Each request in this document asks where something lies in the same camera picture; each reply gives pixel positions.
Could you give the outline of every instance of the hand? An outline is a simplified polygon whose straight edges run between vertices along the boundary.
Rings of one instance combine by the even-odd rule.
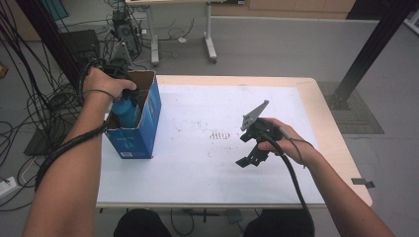
[[[86,76],[83,84],[83,94],[85,92],[89,93],[86,93],[83,96],[85,97],[85,100],[87,100],[91,95],[94,94],[109,93],[108,97],[112,96],[118,100],[122,95],[123,89],[135,90],[135,88],[136,85],[132,81],[112,78],[100,69],[91,67],[89,69],[89,74]]]
[[[293,143],[298,148],[301,154],[302,160],[298,154],[298,151],[288,139],[283,138],[277,141],[277,143],[281,146],[281,148],[283,148],[284,152],[288,156],[290,156],[296,161],[296,163],[301,164],[301,165],[308,165],[308,163],[311,160],[315,159],[316,156],[321,155],[310,144],[304,142],[304,139],[288,124],[285,124],[277,120],[276,118],[264,118],[264,119],[269,122],[272,122],[276,126],[282,127],[291,136],[291,138],[293,139]],[[277,152],[274,146],[271,145],[271,143],[269,143],[268,141],[259,143],[258,148],[261,150],[270,150],[275,153]]]

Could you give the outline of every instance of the blue box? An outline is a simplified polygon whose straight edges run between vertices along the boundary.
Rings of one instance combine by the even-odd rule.
[[[141,119],[137,128],[121,128],[118,117],[110,112],[105,131],[123,159],[151,159],[161,111],[161,100],[154,71],[131,71],[132,81],[140,90]]]

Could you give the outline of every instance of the power strip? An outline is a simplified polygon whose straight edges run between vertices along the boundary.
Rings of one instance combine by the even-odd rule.
[[[2,183],[0,183],[0,198],[5,197],[9,193],[19,188],[16,184],[15,178],[10,177],[9,179],[7,179],[7,181],[9,182],[6,183],[5,181],[3,181]]]

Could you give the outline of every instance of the white desk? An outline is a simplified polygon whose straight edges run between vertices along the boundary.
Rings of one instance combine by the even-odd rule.
[[[210,11],[211,4],[208,0],[126,0],[126,4],[129,6],[141,6],[147,15],[148,27],[151,34],[151,54],[150,60],[153,66],[157,66],[159,63],[158,56],[158,39],[157,35],[154,32],[153,26],[153,14],[151,6],[154,4],[179,4],[179,3],[203,3],[207,4],[207,30],[204,32],[204,39],[207,44],[207,49],[209,51],[209,58],[216,63],[216,53],[215,48],[212,43],[212,38],[210,36]]]
[[[313,79],[160,75],[157,80],[162,112],[154,157],[122,160],[104,136],[98,207],[299,206],[279,157],[244,169],[234,163],[255,145],[239,139],[242,116],[265,99],[271,102],[262,117],[294,126],[372,204],[366,187],[351,182],[360,174]],[[308,170],[293,166],[308,206],[325,207]]]

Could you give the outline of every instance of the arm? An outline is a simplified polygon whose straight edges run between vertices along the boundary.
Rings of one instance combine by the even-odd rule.
[[[115,98],[125,88],[133,90],[135,84],[113,79],[97,68],[90,69],[84,82],[84,90],[104,90]],[[64,142],[101,126],[111,100],[102,92],[86,94],[79,118]],[[70,149],[52,163],[35,195],[24,236],[94,236],[101,145],[99,135]]]
[[[302,140],[289,125],[274,118],[267,118],[267,120],[283,127],[292,138]],[[295,141],[302,156],[301,160],[288,140],[282,139],[277,142],[298,164],[306,165],[341,236],[394,236],[384,222],[339,177],[316,149],[305,142]],[[259,148],[275,152],[269,142],[260,143]]]

